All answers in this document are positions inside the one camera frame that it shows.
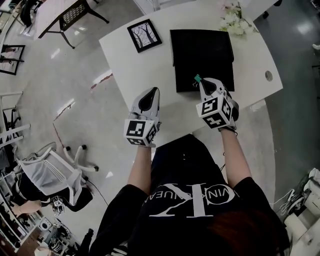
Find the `hair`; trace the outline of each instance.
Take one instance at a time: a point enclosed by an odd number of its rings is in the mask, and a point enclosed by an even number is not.
[[[227,243],[233,256],[284,255],[289,238],[284,227],[279,229],[278,217],[274,217],[276,222],[252,208],[230,211],[215,215],[208,229]]]

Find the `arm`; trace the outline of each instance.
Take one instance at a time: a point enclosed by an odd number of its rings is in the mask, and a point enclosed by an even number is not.
[[[131,184],[147,195],[151,185],[151,148],[138,146],[127,184]]]
[[[21,214],[31,214],[35,213],[36,211],[39,211],[41,206],[41,201],[27,201],[23,205],[19,206],[14,202],[11,202],[13,204],[13,207],[11,207],[12,212],[19,217]]]
[[[228,184],[234,188],[244,178],[251,177],[251,172],[236,134],[233,131],[221,129],[221,136],[226,177]]]

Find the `white table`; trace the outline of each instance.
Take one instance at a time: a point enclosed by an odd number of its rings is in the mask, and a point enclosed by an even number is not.
[[[162,125],[154,141],[157,146],[205,126],[196,110],[200,93],[176,93],[170,30],[218,30],[222,15],[214,0],[197,0],[145,15],[100,39],[128,109],[141,92],[151,87],[159,88]],[[152,21],[162,44],[137,53],[127,27],[146,19]],[[241,109],[282,89],[276,65],[259,33],[250,34],[247,39],[231,37],[231,44],[235,88],[231,95]],[[266,71],[272,73],[272,81],[267,81]]]

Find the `flower bouquet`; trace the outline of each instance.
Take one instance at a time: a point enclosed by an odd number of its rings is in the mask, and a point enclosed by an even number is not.
[[[225,10],[226,15],[220,22],[220,31],[226,31],[231,35],[244,36],[259,31],[249,24],[242,16],[240,3],[237,4],[228,0],[220,2],[221,9]]]

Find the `wire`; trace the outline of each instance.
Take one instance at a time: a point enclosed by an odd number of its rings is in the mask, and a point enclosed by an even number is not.
[[[109,204],[107,203],[106,199],[104,198],[104,196],[101,194],[101,192],[99,191],[99,189],[96,187],[95,184],[93,184],[90,180],[88,180],[88,182],[90,182],[95,188],[96,190],[98,190],[99,194],[102,196],[103,200],[105,201],[106,205],[109,206]]]
[[[281,199],[285,198],[289,193],[292,193],[292,191],[295,191],[294,189],[291,189],[288,193],[286,193],[283,197],[281,197],[278,201],[274,202],[274,203],[269,203],[270,205],[275,205],[276,203],[278,203]],[[291,205],[292,202],[296,201],[297,198],[299,197],[298,194],[294,195],[290,200],[287,200],[287,202],[285,202],[284,204],[282,204],[279,208],[278,211],[276,211],[276,213],[278,213],[279,211],[281,211],[281,216],[285,215],[287,213],[287,209],[288,206]]]
[[[294,189],[291,189],[288,193],[286,193],[283,197],[281,197],[278,201],[273,202],[273,203],[269,203],[269,205],[275,205],[276,203],[278,203],[281,199],[283,199],[284,197],[286,197],[288,194],[290,194],[292,191],[295,191]]]

